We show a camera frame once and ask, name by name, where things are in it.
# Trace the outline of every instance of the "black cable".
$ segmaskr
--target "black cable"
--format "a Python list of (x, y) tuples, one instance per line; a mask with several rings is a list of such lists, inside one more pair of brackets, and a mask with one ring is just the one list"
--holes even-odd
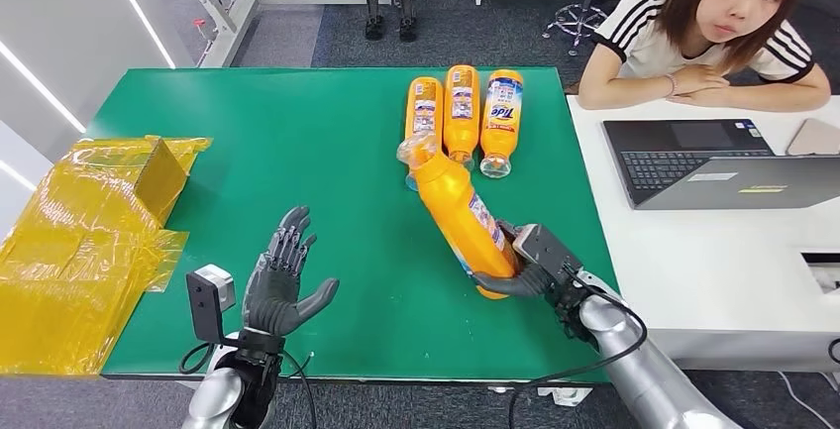
[(634, 320), (636, 320), (636, 323), (639, 324), (639, 327), (641, 327), (642, 333), (641, 333), (641, 335), (639, 335), (638, 340), (636, 340), (636, 342), (634, 342), (633, 345), (630, 345), (623, 352), (617, 353), (617, 354), (615, 354), (615, 355), (613, 355), (613, 356), (611, 356), (607, 359), (604, 359), (604, 360), (601, 360), (599, 362), (595, 362), (593, 364), (586, 365), (586, 366), (583, 366), (583, 367), (572, 368), (572, 369), (566, 370), (564, 372), (554, 373), (553, 375), (545, 375), (545, 376), (542, 376), (542, 377), (538, 377), (536, 379), (531, 379), (528, 382), (523, 382), (522, 384), (516, 386), (513, 389), (513, 393), (510, 396), (510, 404), (507, 407), (507, 426), (508, 426), (509, 429), (514, 429), (513, 428), (513, 409), (514, 409), (514, 406), (516, 405), (516, 399), (519, 397), (519, 394), (522, 392), (523, 389), (525, 389), (527, 387), (537, 386), (537, 385), (540, 385), (544, 382), (551, 381), (553, 379), (560, 379), (560, 378), (563, 378), (563, 377), (580, 375), (582, 373), (588, 373), (588, 372), (592, 372), (594, 370), (598, 370), (598, 369), (603, 368), (603, 367), (605, 367), (605, 366), (607, 366), (611, 363), (617, 362), (618, 360), (621, 360), (622, 358), (626, 357), (627, 355), (630, 355), (631, 353), (635, 352), (636, 350), (639, 349), (639, 347), (642, 346), (643, 343), (645, 343), (645, 340), (648, 339), (648, 327), (647, 327), (647, 325), (645, 325), (645, 322), (643, 322), (642, 319), (638, 315), (636, 315), (636, 312), (634, 312), (633, 310), (630, 310), (629, 308), (627, 308), (626, 305), (619, 302), (617, 299), (613, 298), (612, 296), (607, 295), (606, 293), (604, 293), (604, 292), (598, 290), (597, 288), (589, 285), (588, 283), (584, 282), (580, 277), (577, 276), (575, 271), (572, 270), (571, 268), (568, 268), (567, 266), (563, 266), (562, 269), (575, 282), (579, 283), (583, 288), (585, 288), (586, 290), (592, 292), (593, 294), (603, 298), (604, 300), (613, 304), (614, 306), (618, 307), (618, 309), (621, 310), (622, 312), (624, 312), (626, 315), (631, 316)]
[(303, 367), (298, 365), (297, 361), (294, 358), (292, 358), (292, 356), (289, 355), (288, 352), (286, 352), (285, 350), (283, 350), (283, 355), (286, 358), (289, 358), (289, 360), (294, 365), (294, 367), (297, 368), (296, 373), (300, 374), (300, 380), (303, 382), (303, 387), (306, 388), (306, 394), (307, 394), (307, 397), (309, 398), (309, 421), (310, 421), (310, 426), (312, 427), (312, 429), (317, 429), (318, 428), (318, 420), (315, 418), (315, 399), (312, 398), (312, 389), (309, 387), (309, 381), (306, 380), (306, 374), (303, 372)]
[(309, 352), (309, 355), (306, 356), (306, 360), (303, 361), (303, 365), (300, 366), (300, 370), (292, 373), (288, 377), (295, 377), (298, 375), (302, 375), (303, 371), (306, 370), (306, 366), (309, 365), (309, 361), (312, 360), (312, 352)]
[[(207, 348), (207, 351), (204, 352), (204, 356), (201, 357), (201, 360), (199, 360), (194, 367), (185, 368), (184, 365), (186, 365), (187, 360), (192, 358), (192, 356), (198, 353), (202, 348)], [(183, 358), (181, 358), (181, 363), (178, 364), (178, 371), (182, 375), (192, 375), (193, 373), (201, 370), (201, 367), (203, 367), (204, 364), (207, 363), (208, 360), (210, 360), (211, 356), (213, 356), (213, 344), (209, 342), (202, 343), (201, 345), (186, 352), (186, 355), (184, 355)]]
[(840, 338), (834, 339), (831, 343), (828, 344), (828, 358), (831, 359), (832, 362), (840, 365), (840, 358), (834, 353), (834, 347), (840, 345)]

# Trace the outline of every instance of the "orange bottle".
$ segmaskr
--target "orange bottle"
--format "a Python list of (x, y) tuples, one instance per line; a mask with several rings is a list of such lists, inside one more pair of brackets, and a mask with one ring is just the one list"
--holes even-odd
[(449, 158), (473, 170), (473, 150), (478, 145), (480, 107), (478, 71), (471, 65), (455, 65), (447, 72), (444, 106), (444, 145)]
[(521, 114), (522, 76), (510, 69), (495, 71), (487, 86), (481, 123), (484, 160), (479, 168), (485, 175), (501, 178), (510, 173), (510, 155), (516, 150)]
[[(470, 172), (438, 150), (435, 136), (420, 133), (400, 144), (396, 154), (414, 173), (420, 199), (467, 274), (513, 276), (516, 273), (513, 248), (475, 193)], [(481, 287), (478, 291), (488, 298), (507, 296)]]
[[(438, 138), (441, 149), (444, 130), (444, 87), (434, 77), (417, 77), (408, 86), (405, 104), (405, 138), (420, 132), (430, 132)], [(417, 191), (411, 171), (405, 175), (405, 185)]]

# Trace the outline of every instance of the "woman's arm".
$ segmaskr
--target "woman's arm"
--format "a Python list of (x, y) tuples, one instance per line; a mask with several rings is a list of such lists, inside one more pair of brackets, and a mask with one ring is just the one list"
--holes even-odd
[(802, 112), (825, 105), (831, 87), (825, 72), (814, 65), (811, 72), (792, 84), (775, 82), (765, 85), (731, 86), (699, 90), (669, 100), (706, 107), (735, 107), (767, 112)]
[(584, 109), (617, 109), (668, 97), (672, 93), (689, 93), (707, 87), (729, 84), (705, 65), (690, 65), (676, 74), (677, 89), (665, 76), (646, 79), (619, 79), (621, 59), (604, 45), (595, 46), (580, 79), (577, 103)]

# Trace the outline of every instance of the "white t-shirt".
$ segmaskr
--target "white t-shirt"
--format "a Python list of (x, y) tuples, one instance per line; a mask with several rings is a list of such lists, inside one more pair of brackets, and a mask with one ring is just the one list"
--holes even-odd
[[(689, 64), (716, 66), (725, 57), (722, 44), (697, 57), (685, 57), (668, 41), (656, 22), (665, 0), (621, 0), (595, 30), (596, 43), (621, 58), (618, 77), (657, 77)], [(811, 49), (788, 21), (770, 37), (749, 63), (768, 82), (796, 82), (813, 68)]]

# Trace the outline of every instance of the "laptop keyboard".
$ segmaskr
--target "laptop keyboard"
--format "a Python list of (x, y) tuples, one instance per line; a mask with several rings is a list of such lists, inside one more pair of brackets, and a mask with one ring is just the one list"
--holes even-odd
[(766, 150), (743, 152), (622, 152), (636, 189), (665, 189), (712, 157), (771, 157)]

